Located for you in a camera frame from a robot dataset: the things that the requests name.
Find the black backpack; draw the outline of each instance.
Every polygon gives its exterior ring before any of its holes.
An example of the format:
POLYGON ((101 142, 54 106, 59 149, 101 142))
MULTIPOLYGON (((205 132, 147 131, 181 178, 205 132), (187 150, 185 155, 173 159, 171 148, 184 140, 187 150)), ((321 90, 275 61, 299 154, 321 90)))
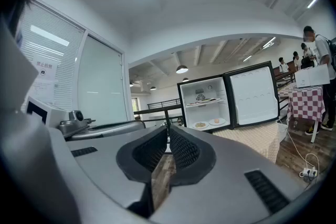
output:
POLYGON ((328 45, 329 45, 329 49, 330 49, 330 52, 331 52, 331 66, 334 68, 335 72, 336 72, 336 44, 333 44, 331 40, 327 39, 326 37, 323 37, 326 39, 328 45))

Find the paper sign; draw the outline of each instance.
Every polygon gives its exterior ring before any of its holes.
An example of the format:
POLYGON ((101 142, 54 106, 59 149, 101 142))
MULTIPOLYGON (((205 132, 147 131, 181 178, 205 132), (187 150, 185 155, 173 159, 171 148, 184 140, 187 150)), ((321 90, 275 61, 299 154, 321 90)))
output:
POLYGON ((30 87, 28 95, 45 103, 53 103, 54 85, 53 81, 37 78, 30 87))
POLYGON ((38 79, 54 81, 56 77, 58 61, 50 60, 38 54, 34 54, 33 66, 38 71, 38 79))

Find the black knob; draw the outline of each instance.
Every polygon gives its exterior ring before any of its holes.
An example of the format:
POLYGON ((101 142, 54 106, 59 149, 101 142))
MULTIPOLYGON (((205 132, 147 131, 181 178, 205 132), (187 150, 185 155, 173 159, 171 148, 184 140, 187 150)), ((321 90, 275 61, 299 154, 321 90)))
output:
POLYGON ((82 121, 84 119, 82 112, 77 111, 76 112, 76 117, 79 121, 82 121))

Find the shoe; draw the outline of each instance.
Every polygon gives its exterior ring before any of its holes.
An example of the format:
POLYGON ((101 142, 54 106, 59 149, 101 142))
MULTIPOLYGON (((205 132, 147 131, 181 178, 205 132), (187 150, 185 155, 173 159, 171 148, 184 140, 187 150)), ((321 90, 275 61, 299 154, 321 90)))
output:
POLYGON ((332 131, 332 126, 329 126, 328 123, 321 124, 321 128, 324 130, 332 131))
POLYGON ((306 135, 313 135, 313 132, 314 132, 314 126, 309 128, 309 130, 305 131, 304 133, 306 135))

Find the glass door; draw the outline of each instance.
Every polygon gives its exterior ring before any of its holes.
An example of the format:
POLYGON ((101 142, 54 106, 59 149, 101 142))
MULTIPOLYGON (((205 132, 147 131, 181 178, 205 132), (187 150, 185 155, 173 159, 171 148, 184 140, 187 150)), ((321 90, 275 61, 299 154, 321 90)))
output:
POLYGON ((80 59, 78 108, 97 125, 127 121, 121 54, 88 36, 80 59))

